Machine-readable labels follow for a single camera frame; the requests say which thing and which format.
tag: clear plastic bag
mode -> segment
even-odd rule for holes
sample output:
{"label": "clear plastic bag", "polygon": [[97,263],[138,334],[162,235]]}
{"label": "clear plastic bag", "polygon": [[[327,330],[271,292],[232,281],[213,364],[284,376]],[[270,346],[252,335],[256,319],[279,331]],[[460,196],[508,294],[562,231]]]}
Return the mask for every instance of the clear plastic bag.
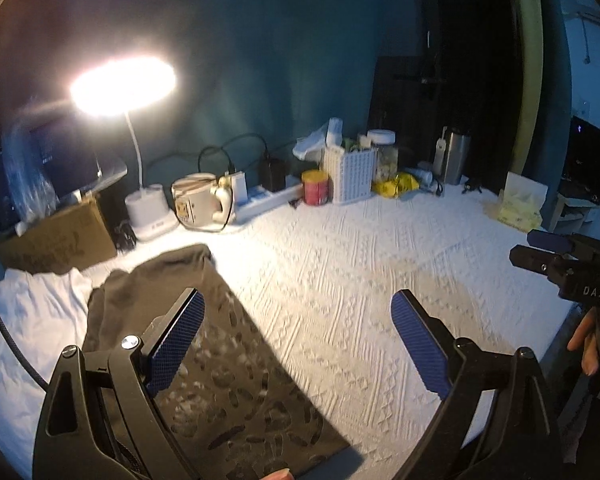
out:
{"label": "clear plastic bag", "polygon": [[46,177],[40,149],[31,136],[36,121],[58,109],[57,104],[29,107],[2,135],[2,159],[13,205],[20,220],[32,224],[58,207],[56,190]]}

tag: textured tablecloth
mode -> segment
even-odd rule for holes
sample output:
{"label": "textured tablecloth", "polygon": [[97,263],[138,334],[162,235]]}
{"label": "textured tablecloth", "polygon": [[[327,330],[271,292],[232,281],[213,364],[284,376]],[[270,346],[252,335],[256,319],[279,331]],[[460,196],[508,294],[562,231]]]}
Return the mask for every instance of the textured tablecloth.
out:
{"label": "textured tablecloth", "polygon": [[[538,358],[570,309],[544,277],[510,264],[525,235],[488,218],[495,200],[447,186],[442,198],[282,206],[223,234],[178,228],[83,273],[99,286],[113,268],[207,244],[282,364],[364,458],[353,478],[390,478],[439,404],[394,330],[394,292],[411,289],[485,350],[530,346]],[[487,412],[482,405],[480,420]]]}

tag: textured blue pad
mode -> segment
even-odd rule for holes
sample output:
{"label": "textured blue pad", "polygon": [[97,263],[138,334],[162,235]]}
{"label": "textured blue pad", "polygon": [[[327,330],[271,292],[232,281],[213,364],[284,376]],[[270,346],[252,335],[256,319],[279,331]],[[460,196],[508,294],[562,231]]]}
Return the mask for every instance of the textured blue pad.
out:
{"label": "textured blue pad", "polygon": [[556,254],[568,254],[573,251],[573,242],[568,238],[535,229],[526,235],[526,242],[532,247]]}
{"label": "textured blue pad", "polygon": [[205,298],[196,292],[149,357],[151,379],[146,390],[152,398],[170,386],[204,317]]}
{"label": "textured blue pad", "polygon": [[446,356],[422,319],[426,312],[419,307],[421,312],[403,292],[396,292],[391,300],[391,318],[426,389],[445,400],[451,391]]}

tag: white lamp base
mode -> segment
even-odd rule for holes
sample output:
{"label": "white lamp base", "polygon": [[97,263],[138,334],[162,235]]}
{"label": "white lamp base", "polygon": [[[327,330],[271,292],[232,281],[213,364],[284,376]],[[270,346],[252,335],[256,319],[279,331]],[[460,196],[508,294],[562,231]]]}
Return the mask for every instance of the white lamp base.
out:
{"label": "white lamp base", "polygon": [[175,213],[169,209],[159,184],[133,192],[125,198],[125,205],[131,227],[141,242],[173,231],[180,224]]}

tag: dark folded garment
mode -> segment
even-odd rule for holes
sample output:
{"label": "dark folded garment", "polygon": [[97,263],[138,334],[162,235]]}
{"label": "dark folded garment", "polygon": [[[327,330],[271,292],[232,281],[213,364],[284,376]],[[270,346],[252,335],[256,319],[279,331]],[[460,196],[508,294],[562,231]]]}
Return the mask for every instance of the dark folded garment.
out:
{"label": "dark folded garment", "polygon": [[[141,334],[187,287],[203,294],[205,320],[154,400],[203,478],[257,480],[286,467],[300,475],[349,445],[286,373],[204,245],[162,254],[130,274],[112,272],[91,296],[84,351]],[[106,400],[124,442],[115,403]]]}

